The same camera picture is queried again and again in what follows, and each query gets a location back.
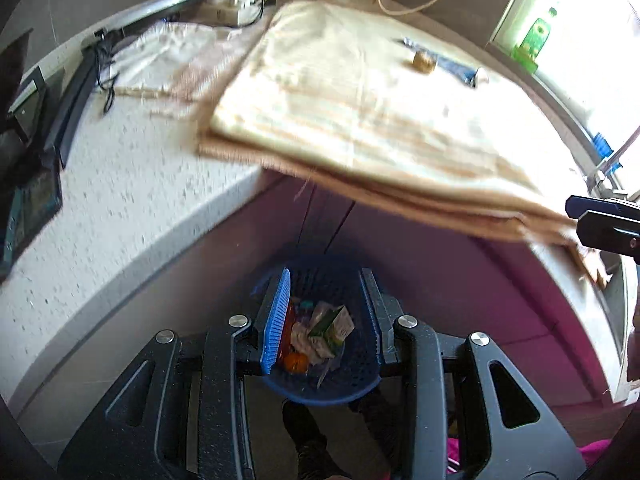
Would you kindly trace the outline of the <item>pink checked towel underneath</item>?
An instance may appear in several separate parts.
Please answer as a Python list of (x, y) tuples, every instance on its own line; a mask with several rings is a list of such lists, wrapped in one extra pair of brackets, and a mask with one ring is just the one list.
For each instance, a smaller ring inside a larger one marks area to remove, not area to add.
[(244, 30), (157, 24), (107, 73), (120, 96), (196, 122), (203, 154), (309, 180), (356, 202), (463, 234), (566, 247), (608, 281), (579, 243), (567, 197), (582, 170), (544, 113), (509, 79), (469, 88), (412, 64), (419, 29), (299, 2)]

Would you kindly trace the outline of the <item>blue trash basket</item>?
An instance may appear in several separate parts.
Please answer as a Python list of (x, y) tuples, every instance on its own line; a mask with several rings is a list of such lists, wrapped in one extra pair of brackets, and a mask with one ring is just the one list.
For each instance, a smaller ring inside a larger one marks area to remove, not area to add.
[(257, 366), (280, 396), (347, 404), (380, 382), (380, 329), (358, 264), (301, 256), (256, 286)]

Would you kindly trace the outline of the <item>black flat device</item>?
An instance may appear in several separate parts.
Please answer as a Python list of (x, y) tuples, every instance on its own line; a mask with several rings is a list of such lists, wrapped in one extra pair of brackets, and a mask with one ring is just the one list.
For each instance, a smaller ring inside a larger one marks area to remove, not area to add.
[(49, 86), (35, 68), (1, 130), (2, 280), (63, 205), (60, 165), (55, 151), (43, 148), (61, 84), (56, 75)]

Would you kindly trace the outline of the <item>orange mandarin peel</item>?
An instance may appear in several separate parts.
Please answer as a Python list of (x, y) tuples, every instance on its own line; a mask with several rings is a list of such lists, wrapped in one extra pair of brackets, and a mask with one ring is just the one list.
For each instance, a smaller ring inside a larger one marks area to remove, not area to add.
[(309, 368), (308, 356), (297, 351), (288, 352), (282, 356), (280, 363), (288, 374), (293, 375), (305, 375)]

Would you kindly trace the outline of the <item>striped cloth mat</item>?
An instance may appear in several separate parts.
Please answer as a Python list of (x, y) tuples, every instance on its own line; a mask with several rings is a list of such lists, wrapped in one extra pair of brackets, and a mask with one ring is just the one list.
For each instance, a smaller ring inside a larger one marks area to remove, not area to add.
[(323, 2), (284, 6), (224, 90), (210, 125), (344, 176), (423, 196), (562, 210), (585, 188), (570, 150), (514, 82), (469, 88), (412, 67), (398, 42), (474, 60), (422, 30)]

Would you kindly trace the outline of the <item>green white milk carton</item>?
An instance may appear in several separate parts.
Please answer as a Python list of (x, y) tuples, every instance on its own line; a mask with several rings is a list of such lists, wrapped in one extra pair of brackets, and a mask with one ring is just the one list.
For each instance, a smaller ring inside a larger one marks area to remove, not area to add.
[(326, 312), (308, 333), (308, 339), (322, 359), (335, 358), (344, 347), (355, 323), (345, 306)]

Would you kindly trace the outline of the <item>white tissue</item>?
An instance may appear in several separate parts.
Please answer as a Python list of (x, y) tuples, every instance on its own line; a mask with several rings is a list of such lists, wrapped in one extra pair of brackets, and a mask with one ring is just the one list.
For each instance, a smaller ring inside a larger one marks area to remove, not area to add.
[(291, 346), (299, 353), (303, 353), (311, 365), (319, 365), (323, 362), (321, 356), (308, 339), (307, 327), (301, 322), (295, 322), (292, 326), (290, 336)]

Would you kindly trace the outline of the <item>chrome sink faucet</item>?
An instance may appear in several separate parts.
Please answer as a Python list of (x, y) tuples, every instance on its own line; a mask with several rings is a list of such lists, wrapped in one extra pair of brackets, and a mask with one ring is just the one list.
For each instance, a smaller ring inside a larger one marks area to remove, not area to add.
[(608, 141), (601, 133), (597, 133), (592, 138), (592, 144), (600, 156), (600, 162), (588, 174), (586, 183), (588, 192), (592, 195), (609, 200), (624, 200), (625, 202), (635, 202), (639, 198), (639, 192), (628, 192), (623, 190), (617, 183), (615, 171), (620, 169), (622, 163), (620, 159), (639, 139), (639, 129), (622, 144), (617, 150), (613, 150)]

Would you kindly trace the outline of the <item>green dish soap bottle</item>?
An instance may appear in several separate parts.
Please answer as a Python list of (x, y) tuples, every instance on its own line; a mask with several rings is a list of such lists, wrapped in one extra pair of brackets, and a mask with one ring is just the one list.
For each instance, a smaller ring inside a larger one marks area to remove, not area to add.
[(538, 70), (537, 58), (549, 39), (551, 23), (558, 15), (552, 6), (541, 18), (536, 18), (529, 27), (524, 39), (511, 50), (511, 58), (521, 65), (527, 73), (534, 74)]

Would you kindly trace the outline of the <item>blue sponge brush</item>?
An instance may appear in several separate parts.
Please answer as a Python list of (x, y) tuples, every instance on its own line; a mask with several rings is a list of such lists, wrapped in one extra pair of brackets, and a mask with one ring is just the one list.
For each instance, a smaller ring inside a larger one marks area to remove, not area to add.
[[(593, 136), (592, 143), (598, 155), (600, 156), (600, 159), (609, 158), (614, 153), (614, 151), (611, 148), (611, 145), (608, 144), (608, 141), (605, 139), (604, 136), (602, 136), (600, 132), (596, 133)], [(616, 171), (621, 166), (622, 164), (620, 162), (613, 162), (612, 165), (609, 166), (607, 170), (605, 170), (605, 173), (610, 174), (611, 172)]]

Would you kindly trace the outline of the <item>white plastic sheet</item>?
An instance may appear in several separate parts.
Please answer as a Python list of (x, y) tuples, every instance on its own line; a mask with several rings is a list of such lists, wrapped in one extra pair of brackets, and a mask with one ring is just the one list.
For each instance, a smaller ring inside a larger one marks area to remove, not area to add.
[(101, 76), (105, 79), (115, 77), (118, 90), (166, 89), (201, 50), (226, 39), (228, 32), (228, 27), (157, 23), (115, 53)]

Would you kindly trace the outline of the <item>walnut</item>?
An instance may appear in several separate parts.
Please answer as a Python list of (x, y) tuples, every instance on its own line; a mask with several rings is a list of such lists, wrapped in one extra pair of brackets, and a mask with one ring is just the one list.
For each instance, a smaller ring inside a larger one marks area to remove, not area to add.
[(426, 52), (418, 51), (413, 57), (412, 67), (419, 73), (428, 75), (437, 67), (437, 60)]

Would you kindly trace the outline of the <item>blue toothpaste tube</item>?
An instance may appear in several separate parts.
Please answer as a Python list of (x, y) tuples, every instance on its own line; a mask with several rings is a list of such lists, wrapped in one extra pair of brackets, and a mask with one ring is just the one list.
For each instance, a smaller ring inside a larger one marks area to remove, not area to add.
[(399, 39), (398, 42), (412, 52), (422, 54), (436, 67), (455, 76), (469, 88), (477, 88), (480, 84), (488, 84), (490, 81), (488, 71), (484, 70), (484, 68), (474, 68), (458, 63), (452, 58), (447, 58), (443, 54), (427, 49), (407, 37)]

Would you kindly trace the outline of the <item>red snack wrapper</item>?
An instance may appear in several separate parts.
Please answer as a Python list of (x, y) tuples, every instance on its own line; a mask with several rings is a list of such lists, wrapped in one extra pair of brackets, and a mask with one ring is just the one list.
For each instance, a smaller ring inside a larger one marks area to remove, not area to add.
[(295, 306), (290, 302), (288, 304), (288, 310), (286, 311), (286, 317), (283, 325), (279, 344), (278, 361), (282, 362), (284, 358), (292, 352), (291, 348), (291, 333), (293, 325), (296, 322)]

